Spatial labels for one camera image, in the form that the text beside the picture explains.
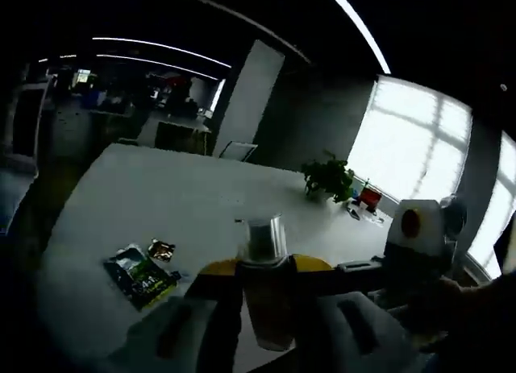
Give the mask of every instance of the snack package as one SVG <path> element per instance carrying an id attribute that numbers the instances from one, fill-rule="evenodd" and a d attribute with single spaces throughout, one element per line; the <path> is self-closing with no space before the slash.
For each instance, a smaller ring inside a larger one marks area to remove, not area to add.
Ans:
<path id="1" fill-rule="evenodd" d="M 177 285 L 173 277 L 135 244 L 104 261 L 104 268 L 138 310 L 151 305 Z"/>
<path id="2" fill-rule="evenodd" d="M 169 262 L 176 250 L 176 246 L 173 244 L 167 244 L 157 239 L 152 240 L 151 246 L 148 248 L 149 256 L 154 259 L 161 260 L 162 262 Z"/>

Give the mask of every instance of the ceiling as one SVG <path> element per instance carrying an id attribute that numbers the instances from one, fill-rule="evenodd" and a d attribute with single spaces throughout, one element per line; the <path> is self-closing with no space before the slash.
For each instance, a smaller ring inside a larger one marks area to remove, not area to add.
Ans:
<path id="1" fill-rule="evenodd" d="M 395 77 L 466 102 L 504 103 L 514 89 L 510 0 L 348 0 Z M 39 0 L 34 59 L 113 53 L 224 78 L 229 69 L 167 49 L 93 36 L 163 43 L 237 65 L 254 39 L 285 53 L 285 70 L 381 73 L 371 49 L 334 0 Z M 500 84 L 509 90 L 502 92 Z"/>

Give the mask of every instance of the white pillar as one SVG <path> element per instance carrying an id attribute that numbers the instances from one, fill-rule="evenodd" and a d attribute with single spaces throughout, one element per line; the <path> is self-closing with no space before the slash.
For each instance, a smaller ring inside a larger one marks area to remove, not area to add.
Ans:
<path id="1" fill-rule="evenodd" d="M 230 141 L 252 143 L 285 56 L 256 40 L 236 80 L 213 155 Z"/>

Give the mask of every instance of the person's hand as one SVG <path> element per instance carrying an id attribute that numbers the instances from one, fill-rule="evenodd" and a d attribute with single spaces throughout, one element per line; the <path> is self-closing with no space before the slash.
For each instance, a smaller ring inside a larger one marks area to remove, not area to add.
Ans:
<path id="1" fill-rule="evenodd" d="M 417 292 L 409 302 L 414 321 L 425 327 L 449 329 L 463 319 L 468 288 L 457 282 L 441 278 Z"/>

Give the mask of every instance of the gray wall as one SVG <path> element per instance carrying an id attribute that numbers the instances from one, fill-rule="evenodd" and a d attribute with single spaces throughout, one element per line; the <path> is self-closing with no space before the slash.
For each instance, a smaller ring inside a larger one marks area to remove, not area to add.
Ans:
<path id="1" fill-rule="evenodd" d="M 255 137 L 252 162 L 299 171 L 323 149 L 347 159 L 360 129 L 373 79 L 295 73 L 273 91 Z"/>
<path id="2" fill-rule="evenodd" d="M 198 77 L 192 77 L 192 87 L 190 87 L 189 96 L 195 100 L 199 107 L 207 107 L 209 105 L 212 88 Z"/>
<path id="3" fill-rule="evenodd" d="M 464 197 L 468 221 L 457 248 L 462 256 L 471 246 L 482 223 L 497 178 L 501 130 L 473 114 L 471 138 L 457 193 Z"/>
<path id="4" fill-rule="evenodd" d="M 224 112 L 213 155 L 230 141 L 253 141 L 284 58 L 259 40 L 252 45 Z"/>

